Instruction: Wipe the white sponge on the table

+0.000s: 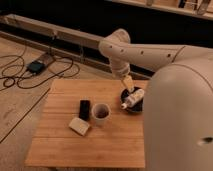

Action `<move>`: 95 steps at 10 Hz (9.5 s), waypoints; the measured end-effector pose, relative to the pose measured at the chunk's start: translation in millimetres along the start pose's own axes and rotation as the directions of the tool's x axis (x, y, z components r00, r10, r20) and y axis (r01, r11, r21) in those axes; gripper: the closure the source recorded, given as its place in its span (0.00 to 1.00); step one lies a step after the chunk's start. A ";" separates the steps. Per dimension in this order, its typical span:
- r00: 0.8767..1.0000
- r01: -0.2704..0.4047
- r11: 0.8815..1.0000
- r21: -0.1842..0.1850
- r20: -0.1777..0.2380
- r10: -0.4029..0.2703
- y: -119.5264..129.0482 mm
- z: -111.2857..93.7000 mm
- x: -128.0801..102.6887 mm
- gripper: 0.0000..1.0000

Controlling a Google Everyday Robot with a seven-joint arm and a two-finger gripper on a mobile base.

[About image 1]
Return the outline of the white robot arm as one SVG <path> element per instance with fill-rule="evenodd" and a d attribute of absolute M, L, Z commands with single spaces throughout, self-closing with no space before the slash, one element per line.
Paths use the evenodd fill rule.
<path fill-rule="evenodd" d="M 146 171 L 213 171 L 213 48 L 133 44 L 118 29 L 100 40 L 112 73 L 154 72 L 143 99 Z"/>

